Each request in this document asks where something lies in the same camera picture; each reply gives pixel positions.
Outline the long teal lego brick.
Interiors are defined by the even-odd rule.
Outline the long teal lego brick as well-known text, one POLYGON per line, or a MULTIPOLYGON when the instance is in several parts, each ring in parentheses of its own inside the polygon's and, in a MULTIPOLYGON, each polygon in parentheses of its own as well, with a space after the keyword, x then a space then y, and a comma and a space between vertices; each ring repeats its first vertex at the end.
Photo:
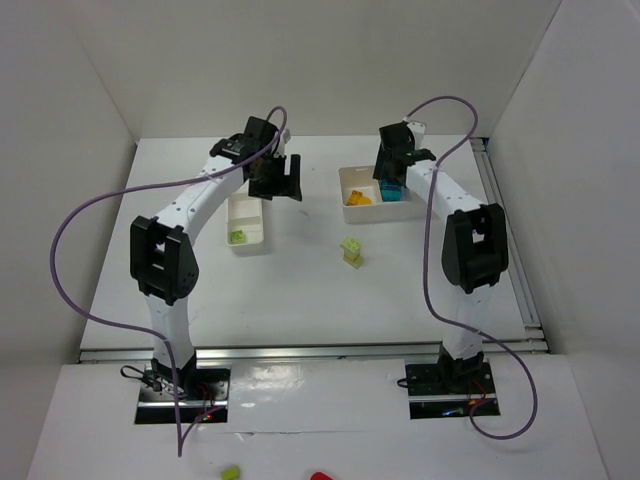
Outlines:
POLYGON ((380 195, 383 202, 397 202, 404 200, 404 190, 399 184, 387 180, 379 181, 380 195))

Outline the orange lego brick stack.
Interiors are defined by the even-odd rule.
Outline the orange lego brick stack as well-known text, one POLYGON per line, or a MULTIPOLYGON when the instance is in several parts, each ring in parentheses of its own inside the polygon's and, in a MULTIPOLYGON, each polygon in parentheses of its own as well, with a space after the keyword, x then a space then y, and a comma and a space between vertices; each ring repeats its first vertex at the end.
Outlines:
POLYGON ((346 206, 365 206, 372 204, 372 199, 360 190, 352 190, 345 202, 346 206))

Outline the light green lego stack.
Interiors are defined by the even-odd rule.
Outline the light green lego stack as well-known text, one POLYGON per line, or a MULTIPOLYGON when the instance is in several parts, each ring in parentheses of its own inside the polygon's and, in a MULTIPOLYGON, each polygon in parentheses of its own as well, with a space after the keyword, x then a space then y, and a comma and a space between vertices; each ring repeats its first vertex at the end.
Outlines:
POLYGON ((343 251, 343 260, 355 269, 358 269, 364 262, 361 256, 361 243, 352 237, 346 237, 340 247, 343 251))

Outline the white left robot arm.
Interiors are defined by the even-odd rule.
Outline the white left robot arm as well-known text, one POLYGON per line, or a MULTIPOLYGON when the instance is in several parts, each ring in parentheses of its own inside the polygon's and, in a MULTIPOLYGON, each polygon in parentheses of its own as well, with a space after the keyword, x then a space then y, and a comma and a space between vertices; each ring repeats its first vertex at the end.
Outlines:
POLYGON ((145 296, 154 341, 152 370, 181 389, 196 369, 188 296, 199 279, 194 245, 213 214, 242 186, 251 196, 301 200, 299 155, 286 155, 289 133, 250 117, 242 132, 219 140, 196 181, 152 217, 130 226, 130 273, 145 296))

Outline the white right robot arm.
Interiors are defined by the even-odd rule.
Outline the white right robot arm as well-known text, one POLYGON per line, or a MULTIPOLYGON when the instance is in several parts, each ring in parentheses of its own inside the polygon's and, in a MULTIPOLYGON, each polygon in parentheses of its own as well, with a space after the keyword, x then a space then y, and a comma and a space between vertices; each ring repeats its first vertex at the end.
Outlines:
POLYGON ((437 365, 443 379, 457 381, 477 374, 484 360, 480 331, 509 263, 506 217, 500 205, 482 202, 436 166, 422 146, 425 132, 424 124, 408 120, 381 127, 373 178, 418 195, 445 223, 441 268, 455 288, 455 317, 437 365))

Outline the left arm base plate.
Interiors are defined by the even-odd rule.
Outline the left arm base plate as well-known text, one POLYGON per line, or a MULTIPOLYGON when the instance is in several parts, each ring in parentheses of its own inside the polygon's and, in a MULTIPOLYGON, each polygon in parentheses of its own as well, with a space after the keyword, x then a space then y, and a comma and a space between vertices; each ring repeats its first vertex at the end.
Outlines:
MULTIPOLYGON (((150 368, 125 365, 120 375, 140 383, 135 423, 160 425, 174 422, 173 384, 150 368)), ((194 380, 178 388, 181 422, 192 423, 203 415, 202 423, 226 423, 231 379, 229 368, 196 369, 194 380)))

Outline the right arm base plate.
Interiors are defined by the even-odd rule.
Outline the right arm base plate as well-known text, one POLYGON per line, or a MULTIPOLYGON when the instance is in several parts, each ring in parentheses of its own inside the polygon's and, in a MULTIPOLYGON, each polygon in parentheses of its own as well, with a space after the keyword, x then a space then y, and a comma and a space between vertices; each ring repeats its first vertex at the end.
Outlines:
POLYGON ((490 363, 482 353, 462 362, 441 352, 435 363, 408 363, 396 385, 406 391, 411 420, 499 416, 490 363))

